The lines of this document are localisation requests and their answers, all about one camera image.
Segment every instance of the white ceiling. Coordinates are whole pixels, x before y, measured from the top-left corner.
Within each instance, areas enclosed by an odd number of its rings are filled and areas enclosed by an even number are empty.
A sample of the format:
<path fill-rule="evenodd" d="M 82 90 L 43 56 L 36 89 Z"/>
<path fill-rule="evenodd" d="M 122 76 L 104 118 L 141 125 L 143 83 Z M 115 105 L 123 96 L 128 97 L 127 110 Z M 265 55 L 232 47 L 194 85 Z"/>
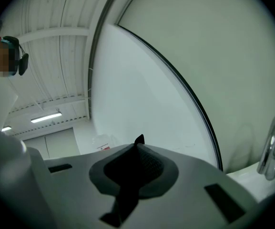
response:
<path fill-rule="evenodd" d="M 88 42 L 99 0 L 14 0 L 1 19 L 0 36 L 14 36 L 29 54 L 28 70 L 8 78 L 19 96 L 5 125 L 9 135 L 89 119 Z M 31 119 L 62 112 L 61 117 Z"/>

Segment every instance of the curved white partition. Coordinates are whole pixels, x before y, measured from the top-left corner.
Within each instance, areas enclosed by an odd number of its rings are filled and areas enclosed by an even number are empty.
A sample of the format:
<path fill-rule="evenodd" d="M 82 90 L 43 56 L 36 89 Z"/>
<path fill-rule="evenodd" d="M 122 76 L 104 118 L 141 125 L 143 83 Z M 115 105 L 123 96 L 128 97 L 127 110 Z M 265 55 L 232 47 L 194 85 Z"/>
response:
<path fill-rule="evenodd" d="M 275 21 L 260 0 L 132 0 L 120 25 L 192 87 L 225 171 L 259 161 L 275 116 Z"/>
<path fill-rule="evenodd" d="M 105 25 L 92 76 L 92 120 L 117 143 L 146 144 L 218 167 L 215 146 L 195 102 L 168 67 L 122 28 Z"/>

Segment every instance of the ceiling light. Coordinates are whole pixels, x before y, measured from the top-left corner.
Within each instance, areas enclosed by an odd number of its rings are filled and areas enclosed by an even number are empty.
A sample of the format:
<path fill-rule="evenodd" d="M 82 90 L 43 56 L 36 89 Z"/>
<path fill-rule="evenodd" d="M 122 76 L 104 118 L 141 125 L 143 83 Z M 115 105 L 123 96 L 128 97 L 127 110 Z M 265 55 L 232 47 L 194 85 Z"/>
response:
<path fill-rule="evenodd" d="M 11 126 L 5 126 L 5 127 L 2 129 L 3 132 L 4 132 L 4 131 L 8 131 L 8 130 L 11 130 Z"/>
<path fill-rule="evenodd" d="M 48 120 L 48 119 L 51 119 L 51 118 L 54 118 L 54 117 L 58 117 L 58 116 L 61 116 L 61 115 L 62 115 L 61 113 L 55 113 L 55 114 L 51 114 L 51 115 L 47 115 L 47 116 L 43 116 L 43 117 L 32 119 L 31 122 L 37 123 L 39 121 Z"/>

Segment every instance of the headphones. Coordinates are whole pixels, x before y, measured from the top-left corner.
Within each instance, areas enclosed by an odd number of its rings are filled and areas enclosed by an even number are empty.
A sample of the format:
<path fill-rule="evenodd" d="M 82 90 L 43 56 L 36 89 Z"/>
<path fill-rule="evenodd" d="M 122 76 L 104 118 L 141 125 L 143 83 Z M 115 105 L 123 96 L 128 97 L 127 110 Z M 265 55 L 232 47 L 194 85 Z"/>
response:
<path fill-rule="evenodd" d="M 28 68 L 29 55 L 22 49 L 19 40 L 12 36 L 4 36 L 0 39 L 0 42 L 8 45 L 9 76 L 15 75 L 18 69 L 19 75 L 23 75 Z M 21 48 L 23 54 L 21 58 L 19 48 Z"/>

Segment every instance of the gray surface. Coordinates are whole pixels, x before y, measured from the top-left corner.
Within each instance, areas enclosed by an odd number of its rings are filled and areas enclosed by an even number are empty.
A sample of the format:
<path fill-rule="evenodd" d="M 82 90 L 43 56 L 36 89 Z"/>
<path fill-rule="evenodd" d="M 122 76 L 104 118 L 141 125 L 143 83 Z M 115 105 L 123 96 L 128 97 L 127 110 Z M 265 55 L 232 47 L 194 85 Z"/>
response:
<path fill-rule="evenodd" d="M 99 218 L 111 210 L 114 197 L 99 193 L 89 179 L 89 170 L 98 160 L 126 146 L 45 161 L 48 167 L 72 165 L 71 169 L 52 174 L 62 200 L 63 213 L 75 222 L 72 228 L 111 228 Z M 204 190 L 205 186 L 214 183 L 219 184 L 244 210 L 256 205 L 247 191 L 210 164 L 166 149 L 147 147 L 176 162 L 179 177 L 162 197 L 139 200 L 121 228 L 214 229 L 226 226 L 227 221 Z"/>
<path fill-rule="evenodd" d="M 252 207 L 248 213 L 240 217 L 238 220 L 234 221 L 233 223 L 227 225 L 223 229 L 238 229 L 238 228 L 247 228 L 255 219 L 258 218 L 272 203 L 274 200 L 274 196 L 267 197 L 266 199 L 262 200 L 259 204 Z"/>
<path fill-rule="evenodd" d="M 64 206 L 64 200 L 59 194 L 58 187 L 54 184 L 51 173 L 45 165 L 39 150 L 28 147 L 28 152 L 31 157 L 35 180 L 51 209 L 55 223 L 59 229 L 71 228 L 73 224 L 71 211 Z"/>
<path fill-rule="evenodd" d="M 57 228 L 32 167 L 25 145 L 0 132 L 0 199 L 29 228 Z"/>

